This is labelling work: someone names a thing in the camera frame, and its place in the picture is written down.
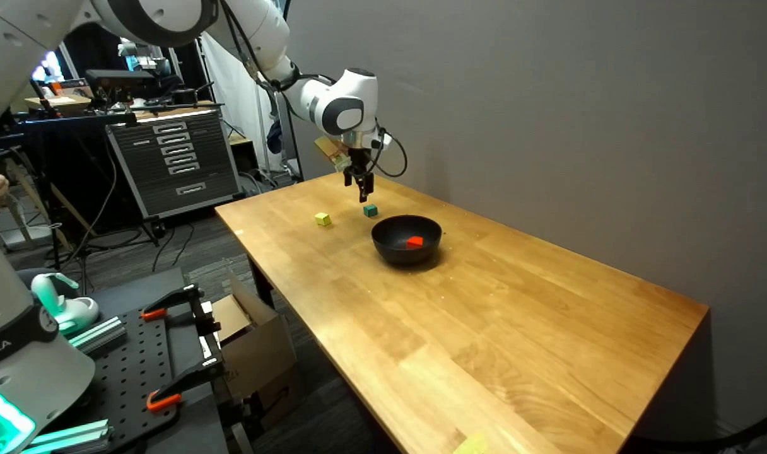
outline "wooden table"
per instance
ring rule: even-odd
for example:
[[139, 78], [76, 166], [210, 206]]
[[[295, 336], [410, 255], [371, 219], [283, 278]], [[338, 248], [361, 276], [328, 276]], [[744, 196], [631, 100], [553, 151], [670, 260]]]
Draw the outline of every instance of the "wooden table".
[[329, 173], [217, 212], [403, 452], [617, 452], [705, 315], [381, 178], [381, 216], [444, 228], [434, 268], [392, 270], [356, 199]]

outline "green light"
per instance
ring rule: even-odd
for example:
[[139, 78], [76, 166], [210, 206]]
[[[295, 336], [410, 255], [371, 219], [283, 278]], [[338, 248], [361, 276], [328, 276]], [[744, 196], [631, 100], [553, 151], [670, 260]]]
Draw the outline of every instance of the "green light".
[[20, 450], [35, 424], [0, 394], [0, 452]]

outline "floor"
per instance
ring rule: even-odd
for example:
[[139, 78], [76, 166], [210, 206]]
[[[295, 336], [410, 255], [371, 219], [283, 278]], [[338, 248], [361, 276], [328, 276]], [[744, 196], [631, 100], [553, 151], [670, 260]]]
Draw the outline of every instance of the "floor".
[[[269, 185], [244, 182], [246, 194], [273, 190]], [[25, 209], [25, 219], [40, 228], [38, 219]], [[167, 268], [182, 268], [194, 272], [225, 257], [240, 257], [241, 248], [217, 219], [212, 209], [198, 209], [167, 221], [167, 234], [152, 243], [139, 228], [106, 231], [86, 243], [80, 252], [66, 252], [59, 270], [80, 282], [80, 288], [107, 288], [128, 282], [146, 272]], [[56, 265], [49, 243], [32, 243], [29, 248], [10, 248], [14, 268], [46, 268]], [[293, 331], [298, 349], [298, 370], [303, 379], [303, 399], [298, 409], [279, 424], [264, 429], [251, 438], [251, 452], [396, 452], [385, 433], [367, 419], [358, 399], [332, 370], [329, 360], [319, 354], [307, 327], [276, 302], [284, 312], [288, 327]]]

